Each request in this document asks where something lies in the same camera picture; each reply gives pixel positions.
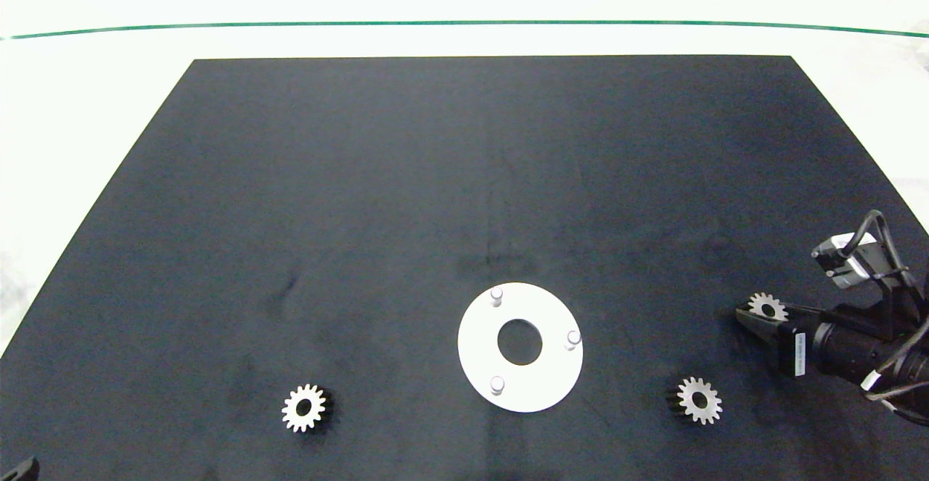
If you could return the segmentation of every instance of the spur gear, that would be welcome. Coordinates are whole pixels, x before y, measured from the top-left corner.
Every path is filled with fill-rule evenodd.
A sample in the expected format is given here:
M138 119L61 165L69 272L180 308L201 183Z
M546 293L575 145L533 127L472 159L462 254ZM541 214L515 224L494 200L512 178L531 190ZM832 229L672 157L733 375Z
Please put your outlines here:
M285 399L285 407L281 409L285 413L283 421L287 428L293 428L293 432L305 432L313 428L316 422L322 421L326 411L324 395L325 392L316 385L306 383L305 386L296 387L290 397Z
M694 422L706 425L714 424L719 419L719 413L723 411L720 405L723 400L719 398L716 391L711 388L710 383L704 382L703 378L690 379L684 378L680 385L677 385L677 398L674 401L673 409L682 416L690 416Z
M773 315L764 312L765 305L771 307L771 310L774 312ZM753 313L753 315L764 316L764 318L787 321L787 309L784 308L783 303L766 292L756 292L749 298L749 312Z

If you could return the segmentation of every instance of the metal pin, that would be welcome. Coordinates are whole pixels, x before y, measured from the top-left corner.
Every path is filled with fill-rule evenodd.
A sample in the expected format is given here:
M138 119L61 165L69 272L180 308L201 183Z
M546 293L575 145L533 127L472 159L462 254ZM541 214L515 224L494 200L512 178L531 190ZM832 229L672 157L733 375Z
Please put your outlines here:
M491 289L491 305L499 307L504 302L504 290L499 287Z
M506 384L507 383L505 383L504 379L502 379L500 376L492 377L491 378L491 392L493 392L494 395L501 395L501 392L504 392L504 386Z
M568 350L574 350L580 344L581 333L577 332L577 330L568 330L568 343L566 343L565 348Z

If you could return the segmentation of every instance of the circular plate center hole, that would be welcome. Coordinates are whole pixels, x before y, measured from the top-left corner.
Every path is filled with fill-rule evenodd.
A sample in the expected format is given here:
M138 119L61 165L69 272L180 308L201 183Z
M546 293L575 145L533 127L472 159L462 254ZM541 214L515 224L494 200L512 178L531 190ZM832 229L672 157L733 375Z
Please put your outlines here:
M312 407L313 402L308 399L301 399L298 404L296 404L296 415L305 416L309 413L309 409Z
M704 409L706 408L707 405L710 404L709 399L707 399L706 396L703 395L703 392L694 392L694 395L692 397L694 400L694 405L696 405L697 408Z
M528 365L541 353L541 335L525 319L511 319L497 333L500 353L514 365Z

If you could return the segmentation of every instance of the black object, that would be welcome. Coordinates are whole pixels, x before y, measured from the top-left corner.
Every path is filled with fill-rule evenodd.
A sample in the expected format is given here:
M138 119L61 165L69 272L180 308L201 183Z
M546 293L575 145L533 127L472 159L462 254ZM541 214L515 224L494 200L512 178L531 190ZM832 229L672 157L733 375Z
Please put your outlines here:
M919 479L925 429L840 379L772 376L726 307L761 282L859 300L809 250L869 207L904 260L929 253L789 57L196 61L0 359L4 461L37 454L49 481ZM458 362L465 308L507 281L584 335L547 411L492 406ZM660 399L691 375L723 396L713 428ZM325 435L281 421L306 379L338 394Z
M32 457L0 477L0 481L37 481L39 478L39 461Z
M860 244L872 223L878 226L879 239ZM824 242L814 252L827 275L846 268L846 260L856 259L879 286L879 302L867 308L841 303L829 310L785 303L790 315L786 322L760 319L744 309L737 309L737 319L775 343L779 370L789 377L802 375L798 367L803 368L808 356L821 372L847 379L867 391L877 386L886 392L927 382L926 299L900 259L883 214L870 211L845 247L825 252L828 245ZM872 373L880 375L874 379L876 385L866 381ZM929 382L887 398L887 402L908 421L929 424Z

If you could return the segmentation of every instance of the white floor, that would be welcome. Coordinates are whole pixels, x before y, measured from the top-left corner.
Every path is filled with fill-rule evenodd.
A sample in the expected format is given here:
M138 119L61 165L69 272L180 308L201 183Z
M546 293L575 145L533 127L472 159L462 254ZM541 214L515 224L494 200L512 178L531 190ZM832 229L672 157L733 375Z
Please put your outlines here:
M929 226L929 0L0 0L0 9L0 351L113 171L196 58L792 55ZM691 22L171 28L16 38L190 22L578 19L768 22L916 36Z

